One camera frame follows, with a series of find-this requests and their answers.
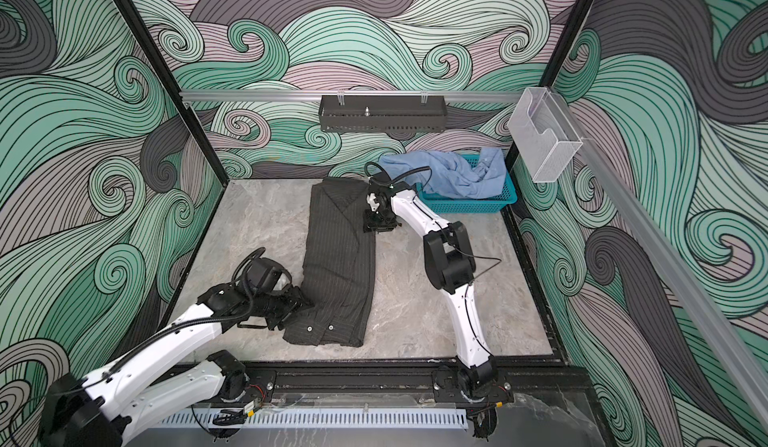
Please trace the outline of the dark grey pinstriped shirt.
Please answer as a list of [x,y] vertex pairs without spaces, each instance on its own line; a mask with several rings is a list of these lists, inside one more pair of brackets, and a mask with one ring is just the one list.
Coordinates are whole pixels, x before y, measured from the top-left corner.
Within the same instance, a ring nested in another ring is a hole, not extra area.
[[347,178],[312,187],[301,284],[312,306],[288,319],[286,342],[363,345],[376,276],[375,234],[364,230],[367,194],[367,183]]

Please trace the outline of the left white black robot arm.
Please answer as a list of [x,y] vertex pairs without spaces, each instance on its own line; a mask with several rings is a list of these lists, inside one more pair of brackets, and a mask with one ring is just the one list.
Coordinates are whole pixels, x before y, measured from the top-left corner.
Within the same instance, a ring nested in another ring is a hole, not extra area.
[[282,330],[311,300],[262,247],[248,254],[229,281],[209,288],[180,317],[116,360],[81,378],[66,374],[45,397],[37,438],[44,446],[125,446],[167,417],[211,399],[244,402],[226,413],[238,425],[255,409],[245,365],[226,350],[168,377],[180,360],[237,327]]

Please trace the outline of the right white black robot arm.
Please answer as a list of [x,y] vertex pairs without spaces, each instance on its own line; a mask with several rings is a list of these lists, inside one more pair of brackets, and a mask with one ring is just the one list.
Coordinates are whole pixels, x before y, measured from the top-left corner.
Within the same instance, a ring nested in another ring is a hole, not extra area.
[[378,163],[367,162],[364,174],[369,187],[363,229],[380,233],[407,225],[421,237],[426,276],[446,301],[451,318],[459,364],[458,388],[469,401],[479,402],[490,395],[498,380],[498,368],[476,306],[478,257],[466,227],[435,213],[407,183],[410,176],[430,172],[429,167],[418,167],[391,177]]

